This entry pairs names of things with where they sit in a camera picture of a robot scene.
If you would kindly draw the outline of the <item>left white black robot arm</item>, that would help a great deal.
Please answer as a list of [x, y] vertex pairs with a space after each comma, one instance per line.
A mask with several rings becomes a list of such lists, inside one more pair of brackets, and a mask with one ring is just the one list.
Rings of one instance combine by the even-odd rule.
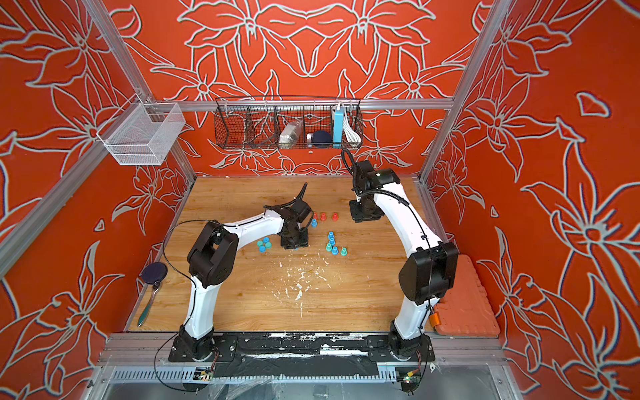
[[306, 248], [313, 210], [304, 201], [306, 184], [291, 201], [266, 205], [263, 213], [236, 223], [207, 221], [188, 253], [192, 281], [188, 316], [178, 330], [170, 359], [206, 361], [217, 349], [213, 315], [219, 290], [233, 271], [238, 250], [270, 235], [286, 250]]

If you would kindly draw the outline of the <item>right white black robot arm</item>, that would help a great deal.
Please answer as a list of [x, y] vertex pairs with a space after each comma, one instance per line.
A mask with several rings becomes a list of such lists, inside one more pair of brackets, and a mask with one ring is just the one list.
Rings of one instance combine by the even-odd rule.
[[407, 255], [398, 273], [403, 303], [390, 323], [388, 335], [390, 353], [404, 361], [423, 346], [425, 325], [435, 315], [434, 306], [453, 287], [459, 251], [425, 223], [395, 171], [376, 170], [369, 161], [357, 162], [346, 148], [341, 151], [341, 159], [352, 177], [356, 196], [349, 202], [353, 221], [387, 218]]

